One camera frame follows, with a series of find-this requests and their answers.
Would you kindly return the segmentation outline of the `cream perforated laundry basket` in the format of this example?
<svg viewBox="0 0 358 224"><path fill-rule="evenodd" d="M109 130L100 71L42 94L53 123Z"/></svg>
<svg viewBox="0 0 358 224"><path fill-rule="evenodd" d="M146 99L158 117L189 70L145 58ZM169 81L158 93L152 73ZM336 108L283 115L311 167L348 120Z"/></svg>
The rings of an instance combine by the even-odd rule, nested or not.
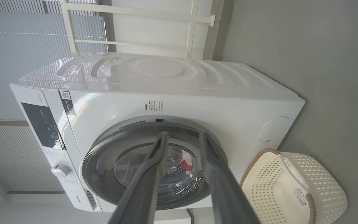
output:
<svg viewBox="0 0 358 224"><path fill-rule="evenodd" d="M262 224L333 224L348 206L334 177L311 156L261 150L244 173L240 187ZM309 205L294 197L306 188Z"/></svg>

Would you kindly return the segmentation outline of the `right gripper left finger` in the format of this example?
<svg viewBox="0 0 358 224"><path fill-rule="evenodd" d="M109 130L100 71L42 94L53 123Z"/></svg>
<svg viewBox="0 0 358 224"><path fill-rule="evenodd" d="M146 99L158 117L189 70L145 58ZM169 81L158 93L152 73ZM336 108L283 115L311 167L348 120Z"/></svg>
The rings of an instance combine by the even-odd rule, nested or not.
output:
<svg viewBox="0 0 358 224"><path fill-rule="evenodd" d="M108 224L153 224L159 184L166 174L169 135L162 132L135 173Z"/></svg>

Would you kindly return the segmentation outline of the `printed product label sticker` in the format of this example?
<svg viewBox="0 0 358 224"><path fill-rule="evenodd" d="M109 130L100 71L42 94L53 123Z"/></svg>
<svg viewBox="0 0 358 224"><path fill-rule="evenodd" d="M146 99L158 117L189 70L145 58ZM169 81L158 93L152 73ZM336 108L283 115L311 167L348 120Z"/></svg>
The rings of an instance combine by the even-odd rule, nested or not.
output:
<svg viewBox="0 0 358 224"><path fill-rule="evenodd" d="M309 191L306 188L300 188L300 187L296 187L293 190L293 194L294 197L297 199L298 203L302 206L305 207L306 205L309 205L309 202L307 200L306 195L309 193Z"/></svg>

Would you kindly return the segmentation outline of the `white washing machine control knob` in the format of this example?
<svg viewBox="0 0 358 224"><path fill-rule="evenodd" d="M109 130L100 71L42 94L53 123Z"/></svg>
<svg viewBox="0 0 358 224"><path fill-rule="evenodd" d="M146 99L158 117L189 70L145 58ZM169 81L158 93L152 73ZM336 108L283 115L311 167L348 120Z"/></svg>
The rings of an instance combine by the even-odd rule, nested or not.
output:
<svg viewBox="0 0 358 224"><path fill-rule="evenodd" d="M71 169L64 164L56 163L51 168L51 173L58 178L66 178L71 173Z"/></svg>

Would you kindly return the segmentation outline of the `white ribbed wall panel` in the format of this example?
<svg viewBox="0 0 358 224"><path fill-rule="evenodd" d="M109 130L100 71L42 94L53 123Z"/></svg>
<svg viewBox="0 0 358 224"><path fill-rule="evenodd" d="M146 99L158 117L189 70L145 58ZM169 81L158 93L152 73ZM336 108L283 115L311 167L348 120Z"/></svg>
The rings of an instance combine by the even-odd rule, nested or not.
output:
<svg viewBox="0 0 358 224"><path fill-rule="evenodd" d="M0 183L10 193L63 192L25 121L0 121Z"/></svg>

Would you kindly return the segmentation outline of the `white rack frame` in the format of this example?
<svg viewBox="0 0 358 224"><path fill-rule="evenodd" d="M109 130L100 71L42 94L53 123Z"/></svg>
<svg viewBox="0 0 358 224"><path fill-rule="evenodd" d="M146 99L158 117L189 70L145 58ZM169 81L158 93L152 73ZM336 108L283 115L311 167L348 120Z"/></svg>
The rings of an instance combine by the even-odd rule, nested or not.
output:
<svg viewBox="0 0 358 224"><path fill-rule="evenodd" d="M108 51L202 59L209 28L216 25L213 0L59 0L70 52L79 44L105 44ZM104 37L74 31L72 11L103 18Z"/></svg>

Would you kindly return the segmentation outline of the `washing machine glass door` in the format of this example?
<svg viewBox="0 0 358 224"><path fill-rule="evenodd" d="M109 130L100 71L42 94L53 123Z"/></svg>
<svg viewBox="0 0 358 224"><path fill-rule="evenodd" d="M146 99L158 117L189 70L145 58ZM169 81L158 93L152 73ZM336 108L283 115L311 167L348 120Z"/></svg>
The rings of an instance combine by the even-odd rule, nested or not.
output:
<svg viewBox="0 0 358 224"><path fill-rule="evenodd" d="M125 152L136 146L153 146L155 139L162 132L168 133L168 144L183 146L195 155L199 172L195 182L181 192L158 193L157 210L189 206L209 196L209 185L203 176L199 149L199 135L201 132L207 132L207 129L173 122L135 123L101 136L84 157L81 165L81 174L88 188L102 200L118 205L127 187L122 186L115 177L116 162Z"/></svg>

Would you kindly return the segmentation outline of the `white front-load washing machine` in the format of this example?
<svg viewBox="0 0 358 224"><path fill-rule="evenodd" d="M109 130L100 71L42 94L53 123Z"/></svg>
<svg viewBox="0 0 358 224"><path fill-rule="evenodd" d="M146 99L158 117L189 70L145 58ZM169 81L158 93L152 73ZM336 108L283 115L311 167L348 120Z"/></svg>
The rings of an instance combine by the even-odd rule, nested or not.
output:
<svg viewBox="0 0 358 224"><path fill-rule="evenodd" d="M244 63L78 51L24 75L11 91L73 206L113 212L86 185L81 165L109 131L144 122L203 127L240 182L263 149L277 149L305 105Z"/></svg>

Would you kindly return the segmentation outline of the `white window blind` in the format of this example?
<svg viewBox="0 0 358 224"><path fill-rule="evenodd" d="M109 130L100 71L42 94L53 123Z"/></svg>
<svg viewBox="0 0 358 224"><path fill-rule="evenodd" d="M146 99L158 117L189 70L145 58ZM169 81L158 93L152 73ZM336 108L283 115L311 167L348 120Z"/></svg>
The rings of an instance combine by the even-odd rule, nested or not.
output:
<svg viewBox="0 0 358 224"><path fill-rule="evenodd" d="M23 120L9 87L70 54L61 0L0 0L0 120Z"/></svg>

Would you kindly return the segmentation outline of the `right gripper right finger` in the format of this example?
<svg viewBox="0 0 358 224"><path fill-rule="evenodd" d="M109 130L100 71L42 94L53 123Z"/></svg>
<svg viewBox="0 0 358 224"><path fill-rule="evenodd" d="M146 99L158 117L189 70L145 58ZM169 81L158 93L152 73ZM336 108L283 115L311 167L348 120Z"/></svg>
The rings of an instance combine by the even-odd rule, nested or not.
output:
<svg viewBox="0 0 358 224"><path fill-rule="evenodd" d="M200 133L199 146L203 175L213 202L215 224L260 224L230 171L221 146L206 132Z"/></svg>

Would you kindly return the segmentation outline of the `red and white jersey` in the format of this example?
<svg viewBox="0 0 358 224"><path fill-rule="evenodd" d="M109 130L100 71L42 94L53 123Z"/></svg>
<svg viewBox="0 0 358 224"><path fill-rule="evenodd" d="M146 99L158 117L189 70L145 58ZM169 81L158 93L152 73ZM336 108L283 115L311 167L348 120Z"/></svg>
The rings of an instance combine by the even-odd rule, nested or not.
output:
<svg viewBox="0 0 358 224"><path fill-rule="evenodd" d="M185 169L186 174L189 175L193 171L193 156L187 151L182 150L178 159L180 165Z"/></svg>

